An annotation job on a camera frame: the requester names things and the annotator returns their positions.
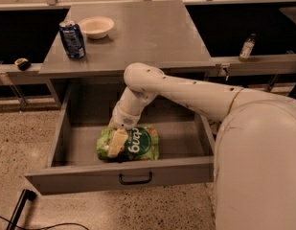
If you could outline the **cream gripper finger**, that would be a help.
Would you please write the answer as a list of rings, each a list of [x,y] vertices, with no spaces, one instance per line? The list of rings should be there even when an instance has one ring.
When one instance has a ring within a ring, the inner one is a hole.
[[[117,130],[115,130],[112,136],[112,140],[109,144],[108,157],[117,157],[121,150],[125,147],[125,141],[127,139],[128,134],[124,129],[118,128]]]

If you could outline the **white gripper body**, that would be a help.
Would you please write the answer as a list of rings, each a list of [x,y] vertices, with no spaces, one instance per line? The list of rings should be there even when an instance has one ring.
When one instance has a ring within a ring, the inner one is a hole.
[[[112,117],[108,126],[110,128],[132,129],[139,122],[140,115],[131,115],[125,112],[119,105],[116,105],[112,111]]]

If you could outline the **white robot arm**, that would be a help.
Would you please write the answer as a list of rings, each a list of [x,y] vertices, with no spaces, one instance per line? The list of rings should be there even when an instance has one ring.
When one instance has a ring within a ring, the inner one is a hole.
[[[110,121],[135,127],[156,96],[220,124],[214,148],[216,230],[296,230],[296,100],[166,75],[132,63]]]

